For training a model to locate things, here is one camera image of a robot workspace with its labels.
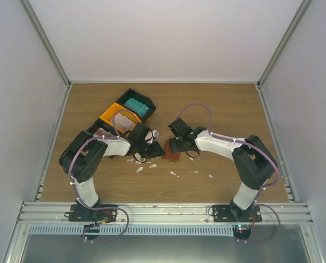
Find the teal card stack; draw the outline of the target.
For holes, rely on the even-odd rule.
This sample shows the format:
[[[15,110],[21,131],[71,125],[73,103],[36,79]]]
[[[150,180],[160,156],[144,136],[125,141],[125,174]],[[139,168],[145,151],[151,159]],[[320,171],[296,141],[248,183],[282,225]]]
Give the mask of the teal card stack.
[[[129,108],[130,110],[136,112],[140,117],[143,117],[148,111],[149,107],[134,98],[128,99],[124,106]]]

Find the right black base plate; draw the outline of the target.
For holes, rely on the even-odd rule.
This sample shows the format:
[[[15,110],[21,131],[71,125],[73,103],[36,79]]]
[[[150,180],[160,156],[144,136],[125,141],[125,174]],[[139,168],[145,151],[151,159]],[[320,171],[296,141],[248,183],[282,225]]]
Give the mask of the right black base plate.
[[[230,204],[214,204],[207,208],[214,222],[262,222],[260,209],[251,205],[246,210]]]

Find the orange bin white cards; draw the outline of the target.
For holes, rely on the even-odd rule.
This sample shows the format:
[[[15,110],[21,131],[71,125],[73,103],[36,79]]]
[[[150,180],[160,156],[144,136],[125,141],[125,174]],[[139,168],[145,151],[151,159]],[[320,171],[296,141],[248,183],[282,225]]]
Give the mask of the orange bin white cards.
[[[133,130],[137,123],[141,123],[136,113],[116,102],[102,113],[99,118],[120,133]]]

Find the red white card stack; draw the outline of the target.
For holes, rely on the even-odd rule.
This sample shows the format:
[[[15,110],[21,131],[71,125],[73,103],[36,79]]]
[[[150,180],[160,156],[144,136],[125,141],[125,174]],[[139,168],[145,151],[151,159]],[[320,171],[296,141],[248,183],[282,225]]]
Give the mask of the red white card stack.
[[[94,136],[112,136],[112,134],[106,131],[103,128],[99,128],[95,133]]]

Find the black bin teal cards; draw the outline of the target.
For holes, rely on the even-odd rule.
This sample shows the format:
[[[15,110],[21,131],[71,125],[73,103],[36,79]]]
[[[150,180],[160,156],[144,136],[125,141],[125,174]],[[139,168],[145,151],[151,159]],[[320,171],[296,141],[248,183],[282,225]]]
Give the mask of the black bin teal cards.
[[[149,97],[142,95],[132,88],[124,92],[116,100],[116,103],[137,114],[139,120],[143,123],[145,123],[157,109]]]

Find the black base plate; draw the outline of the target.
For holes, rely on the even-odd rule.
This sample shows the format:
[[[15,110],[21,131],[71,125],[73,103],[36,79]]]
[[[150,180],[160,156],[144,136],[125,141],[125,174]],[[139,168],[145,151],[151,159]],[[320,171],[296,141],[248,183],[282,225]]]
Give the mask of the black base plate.
[[[70,211],[64,216],[70,222],[92,222],[96,224],[115,222],[117,216],[117,205],[100,204],[100,210],[92,210],[81,204],[73,204]]]
[[[214,204],[207,208],[214,222],[262,222],[260,209],[251,205],[246,210],[230,204]]]

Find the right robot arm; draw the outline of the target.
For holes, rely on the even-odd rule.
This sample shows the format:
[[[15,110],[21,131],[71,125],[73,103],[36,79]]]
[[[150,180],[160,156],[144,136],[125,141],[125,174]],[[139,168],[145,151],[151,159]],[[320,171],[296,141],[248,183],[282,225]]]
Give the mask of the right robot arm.
[[[169,139],[171,152],[211,152],[234,162],[241,180],[230,201],[230,216],[234,221],[244,221],[261,191],[279,179],[277,162],[255,135],[246,139],[233,138],[203,127],[192,129],[181,118],[171,123],[169,129],[174,134]]]

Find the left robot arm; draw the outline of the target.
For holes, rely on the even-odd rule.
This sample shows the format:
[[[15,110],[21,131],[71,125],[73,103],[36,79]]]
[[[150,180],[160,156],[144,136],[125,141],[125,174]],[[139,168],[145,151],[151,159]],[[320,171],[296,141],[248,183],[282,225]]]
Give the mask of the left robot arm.
[[[59,165],[68,175],[82,205],[81,214],[88,221],[100,216],[100,198],[95,190],[93,176],[103,157],[133,156],[138,162],[165,155],[156,138],[156,131],[143,123],[133,130],[113,136],[80,132],[59,157]]]

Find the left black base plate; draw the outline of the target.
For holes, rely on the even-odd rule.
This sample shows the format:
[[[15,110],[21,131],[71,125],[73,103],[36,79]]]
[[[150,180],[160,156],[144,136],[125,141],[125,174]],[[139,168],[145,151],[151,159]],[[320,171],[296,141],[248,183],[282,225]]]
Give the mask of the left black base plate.
[[[92,210],[81,204],[73,204],[70,211],[64,216],[70,222],[92,222],[96,224],[115,222],[117,216],[117,205],[100,204],[100,210]]]

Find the aluminium front rail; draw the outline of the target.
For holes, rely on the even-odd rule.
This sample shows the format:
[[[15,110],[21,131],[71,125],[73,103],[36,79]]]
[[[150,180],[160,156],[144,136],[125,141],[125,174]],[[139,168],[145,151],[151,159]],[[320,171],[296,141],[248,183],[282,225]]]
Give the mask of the aluminium front rail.
[[[72,203],[25,202],[21,206],[18,223],[68,224],[64,216]],[[128,213],[131,225],[234,225],[227,216],[215,222],[209,203],[118,203]],[[312,224],[313,220],[305,203],[270,203],[260,207],[262,221],[258,224],[282,225]]]

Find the brown leather card holder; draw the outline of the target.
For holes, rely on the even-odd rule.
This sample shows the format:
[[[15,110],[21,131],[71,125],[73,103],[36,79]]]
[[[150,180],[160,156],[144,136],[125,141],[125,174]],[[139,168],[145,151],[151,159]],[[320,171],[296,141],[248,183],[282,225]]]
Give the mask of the brown leather card holder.
[[[178,162],[180,160],[180,153],[174,153],[171,151],[169,140],[166,140],[164,143],[163,150],[165,154],[162,156],[162,160],[167,162]]]

